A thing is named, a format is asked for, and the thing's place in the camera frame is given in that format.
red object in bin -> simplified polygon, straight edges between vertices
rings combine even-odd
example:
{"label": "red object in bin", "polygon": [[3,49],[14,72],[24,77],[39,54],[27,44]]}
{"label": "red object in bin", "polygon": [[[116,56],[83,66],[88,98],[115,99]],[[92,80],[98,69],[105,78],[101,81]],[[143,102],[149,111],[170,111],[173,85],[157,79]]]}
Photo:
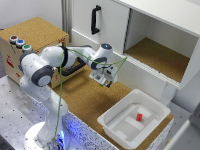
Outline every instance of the red object in bin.
{"label": "red object in bin", "polygon": [[136,120],[137,120],[137,121],[142,121],[142,116],[143,116],[143,114],[138,114]]}

white plastic bin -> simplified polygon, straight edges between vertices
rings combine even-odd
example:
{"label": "white plastic bin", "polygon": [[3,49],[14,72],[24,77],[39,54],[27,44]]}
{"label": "white plastic bin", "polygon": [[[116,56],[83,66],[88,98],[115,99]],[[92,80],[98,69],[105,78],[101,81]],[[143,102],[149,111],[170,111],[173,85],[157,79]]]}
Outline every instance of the white plastic bin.
{"label": "white plastic bin", "polygon": [[[169,115],[170,109],[140,90],[133,90],[98,118],[108,136],[126,149],[136,149]],[[143,114],[142,121],[136,121]]]}

brown box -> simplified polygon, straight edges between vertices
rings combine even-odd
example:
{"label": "brown box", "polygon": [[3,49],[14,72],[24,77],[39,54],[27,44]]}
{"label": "brown box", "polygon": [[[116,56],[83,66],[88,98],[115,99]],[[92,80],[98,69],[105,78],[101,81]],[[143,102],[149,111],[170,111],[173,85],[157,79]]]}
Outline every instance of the brown box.
{"label": "brown box", "polygon": [[[26,44],[31,45],[33,51],[38,54],[47,46],[56,46],[59,43],[62,43],[64,46],[69,45],[69,35],[66,32],[58,29],[40,17],[30,19],[0,31],[0,50],[6,74],[17,83],[19,83],[23,76],[23,72],[19,69],[19,58],[22,54],[22,50],[10,44],[9,39],[12,35],[17,35],[20,39],[25,40]],[[82,69],[78,70],[68,77],[63,77],[63,81],[79,73],[81,70]],[[51,87],[54,88],[59,85],[59,81],[60,76],[57,69],[55,69],[50,84]]]}

